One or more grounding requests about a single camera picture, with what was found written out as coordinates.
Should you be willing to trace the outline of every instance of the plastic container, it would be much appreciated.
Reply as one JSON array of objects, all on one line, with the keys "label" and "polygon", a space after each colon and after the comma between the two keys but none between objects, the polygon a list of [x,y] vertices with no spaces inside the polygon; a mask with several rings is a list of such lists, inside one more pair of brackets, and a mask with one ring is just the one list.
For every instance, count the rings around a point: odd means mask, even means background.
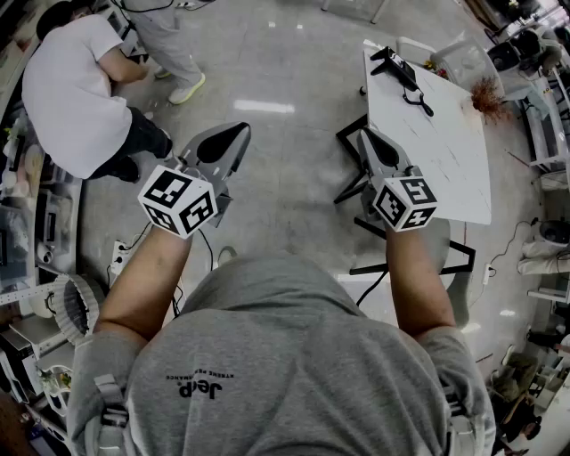
[{"label": "plastic container", "polygon": [[471,88],[481,77],[494,77],[497,95],[505,95],[497,69],[485,49],[473,38],[459,41],[433,53],[431,60],[438,68],[445,69],[451,82],[468,92],[471,92]]},{"label": "plastic container", "polygon": [[28,249],[28,227],[22,211],[0,206],[0,289],[28,278]]}]

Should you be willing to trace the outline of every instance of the backpack strap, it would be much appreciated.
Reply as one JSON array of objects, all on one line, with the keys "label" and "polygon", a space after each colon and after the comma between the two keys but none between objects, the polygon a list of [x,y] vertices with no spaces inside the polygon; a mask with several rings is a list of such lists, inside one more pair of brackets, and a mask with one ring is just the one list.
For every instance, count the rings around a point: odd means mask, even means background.
[{"label": "backpack strap", "polygon": [[115,378],[101,375],[94,379],[105,404],[102,415],[92,418],[85,426],[85,450],[87,456],[134,455],[132,437],[127,427],[128,412],[125,400]]}]

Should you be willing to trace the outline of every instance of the man in white shirt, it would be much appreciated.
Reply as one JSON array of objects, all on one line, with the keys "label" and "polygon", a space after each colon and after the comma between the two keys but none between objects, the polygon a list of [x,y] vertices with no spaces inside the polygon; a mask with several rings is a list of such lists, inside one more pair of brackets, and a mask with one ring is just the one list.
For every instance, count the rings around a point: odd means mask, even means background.
[{"label": "man in white shirt", "polygon": [[172,142],[126,100],[111,96],[110,79],[130,83],[148,70],[118,49],[121,39],[103,17],[73,14],[71,2],[59,2],[37,23],[42,44],[24,72],[24,106],[56,165],[82,179],[114,175],[136,182],[138,167],[129,156],[149,151],[164,159]]}]

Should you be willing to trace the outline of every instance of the gray pants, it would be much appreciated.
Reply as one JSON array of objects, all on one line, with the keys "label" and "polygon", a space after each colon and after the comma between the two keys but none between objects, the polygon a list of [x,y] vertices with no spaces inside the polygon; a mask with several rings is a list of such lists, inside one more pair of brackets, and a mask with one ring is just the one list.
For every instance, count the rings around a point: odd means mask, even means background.
[{"label": "gray pants", "polygon": [[518,262],[521,274],[570,273],[570,254],[557,255],[568,251],[568,246],[560,247],[546,240],[534,240],[523,244],[524,258]]},{"label": "gray pants", "polygon": [[[161,5],[153,0],[125,0],[126,8],[137,11]],[[188,39],[179,27],[174,6],[153,12],[128,12],[128,15],[147,53],[175,76],[179,88],[199,83],[202,73],[191,57]]]}]

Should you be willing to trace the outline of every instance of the white sneaker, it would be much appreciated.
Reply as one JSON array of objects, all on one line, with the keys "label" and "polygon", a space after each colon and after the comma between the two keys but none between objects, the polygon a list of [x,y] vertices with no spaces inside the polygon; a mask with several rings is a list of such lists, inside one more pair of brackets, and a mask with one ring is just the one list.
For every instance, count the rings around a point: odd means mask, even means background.
[{"label": "white sneaker", "polygon": [[194,93],[201,88],[204,83],[206,82],[206,75],[202,73],[202,78],[198,82],[198,84],[193,85],[192,87],[187,87],[184,89],[175,89],[172,91],[170,96],[168,97],[168,101],[172,104],[182,104],[190,100],[190,97],[194,95]]},{"label": "white sneaker", "polygon": [[157,69],[154,70],[154,77],[156,79],[164,79],[165,77],[169,76],[170,76],[170,71],[162,68],[161,66],[159,66]]},{"label": "white sneaker", "polygon": [[503,366],[506,366],[509,363],[509,358],[510,355],[513,353],[513,351],[515,350],[515,346],[511,345],[509,346],[509,348],[507,348],[507,353],[503,356],[501,364]]}]

